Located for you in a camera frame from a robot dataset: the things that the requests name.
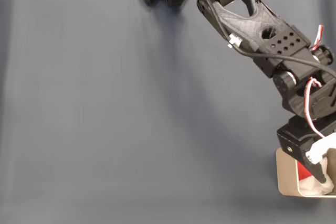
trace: mounting hole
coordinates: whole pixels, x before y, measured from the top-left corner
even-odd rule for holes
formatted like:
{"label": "mounting hole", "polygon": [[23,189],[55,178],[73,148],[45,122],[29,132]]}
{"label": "mounting hole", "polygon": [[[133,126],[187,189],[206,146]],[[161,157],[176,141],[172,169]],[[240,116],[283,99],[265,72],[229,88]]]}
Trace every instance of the mounting hole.
{"label": "mounting hole", "polygon": [[272,27],[268,27],[262,31],[261,37],[263,40],[269,40],[270,38],[274,37],[275,34],[275,29]]}

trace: gray fabric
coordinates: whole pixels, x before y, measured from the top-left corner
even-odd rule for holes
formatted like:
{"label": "gray fabric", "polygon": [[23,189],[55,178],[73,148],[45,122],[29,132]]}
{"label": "gray fabric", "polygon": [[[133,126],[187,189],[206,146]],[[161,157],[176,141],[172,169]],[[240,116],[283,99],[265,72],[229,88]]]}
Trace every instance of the gray fabric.
{"label": "gray fabric", "polygon": [[[335,46],[334,0],[265,1]],[[278,192],[292,115],[196,0],[0,7],[1,224],[335,223],[334,201]]]}

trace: red and white wire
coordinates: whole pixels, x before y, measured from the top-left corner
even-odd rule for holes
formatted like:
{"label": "red and white wire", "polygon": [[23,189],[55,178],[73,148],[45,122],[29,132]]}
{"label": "red and white wire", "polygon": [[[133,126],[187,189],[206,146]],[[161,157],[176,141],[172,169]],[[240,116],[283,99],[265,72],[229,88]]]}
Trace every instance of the red and white wire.
{"label": "red and white wire", "polygon": [[323,33],[323,25],[319,25],[319,29],[318,29],[317,36],[314,42],[314,46],[312,46],[309,50],[313,51],[317,49],[317,47],[321,43],[322,33]]}
{"label": "red and white wire", "polygon": [[325,136],[319,132],[315,126],[314,123],[310,117],[310,112],[309,112],[309,97],[310,97],[310,89],[311,86],[313,84],[316,84],[318,87],[322,87],[322,84],[315,78],[310,78],[307,85],[306,85],[306,91],[305,91],[305,95],[304,95],[304,107],[305,107],[305,114],[306,114],[306,118],[307,118],[307,122],[309,124],[309,126],[311,127],[311,129],[318,134],[321,138],[324,138]]}

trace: white connector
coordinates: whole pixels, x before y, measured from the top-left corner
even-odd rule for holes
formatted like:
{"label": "white connector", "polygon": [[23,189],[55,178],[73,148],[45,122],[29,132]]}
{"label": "white connector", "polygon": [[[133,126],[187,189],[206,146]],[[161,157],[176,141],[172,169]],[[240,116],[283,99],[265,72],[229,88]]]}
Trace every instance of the white connector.
{"label": "white connector", "polygon": [[313,164],[317,164],[321,162],[323,155],[331,148],[336,149],[336,133],[332,133],[313,143],[310,151],[306,152],[306,157]]}
{"label": "white connector", "polygon": [[229,45],[227,45],[229,48],[232,48],[232,45],[235,44],[237,47],[240,47],[240,44],[242,43],[242,39],[239,38],[237,35],[235,34],[230,34],[230,41],[229,41]]}

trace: black cable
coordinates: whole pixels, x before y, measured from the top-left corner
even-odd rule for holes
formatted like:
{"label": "black cable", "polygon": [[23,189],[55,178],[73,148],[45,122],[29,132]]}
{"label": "black cable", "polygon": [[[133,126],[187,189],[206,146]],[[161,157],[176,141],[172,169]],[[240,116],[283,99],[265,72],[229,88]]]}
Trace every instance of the black cable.
{"label": "black cable", "polygon": [[[211,2],[211,0],[205,0],[206,3],[208,4],[210,11],[212,12],[216,22],[218,23],[220,30],[222,31],[225,39],[227,41],[230,41],[230,37],[229,34],[227,33],[226,29],[224,28],[222,22],[220,21],[220,18],[217,14],[217,11],[215,10],[215,7],[213,5],[213,3]],[[326,67],[322,64],[316,63],[316,62],[312,62],[312,61],[307,61],[307,60],[303,60],[303,59],[299,59],[299,58],[294,58],[292,56],[284,56],[284,55],[273,55],[273,54],[260,54],[260,53],[254,53],[254,52],[245,52],[242,49],[240,49],[238,46],[236,46],[235,44],[232,45],[232,47],[241,55],[246,56],[246,57],[250,57],[250,58],[271,58],[271,59],[280,59],[280,60],[288,60],[288,61],[294,61],[297,63],[301,63],[304,65],[309,65],[312,67],[315,67],[317,69],[320,69],[322,71],[327,72],[328,74],[330,74],[331,76],[333,76],[336,79],[336,72],[333,71],[332,69],[330,69],[329,67]]]}

